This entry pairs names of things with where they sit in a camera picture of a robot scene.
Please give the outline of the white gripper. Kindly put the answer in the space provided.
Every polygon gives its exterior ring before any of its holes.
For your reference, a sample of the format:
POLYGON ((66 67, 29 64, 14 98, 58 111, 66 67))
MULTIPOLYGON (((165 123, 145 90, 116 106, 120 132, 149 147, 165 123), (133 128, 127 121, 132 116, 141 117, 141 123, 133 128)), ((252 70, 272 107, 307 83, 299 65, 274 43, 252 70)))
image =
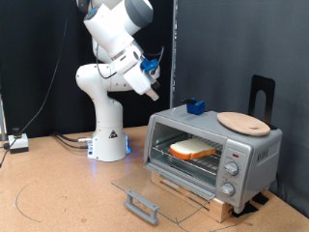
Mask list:
POLYGON ((147 94, 154 102, 159 99, 155 92, 160 87, 156 81, 160 75, 157 59, 148 60, 138 45, 130 44, 114 57, 113 63, 117 74, 122 75, 137 94, 147 94))

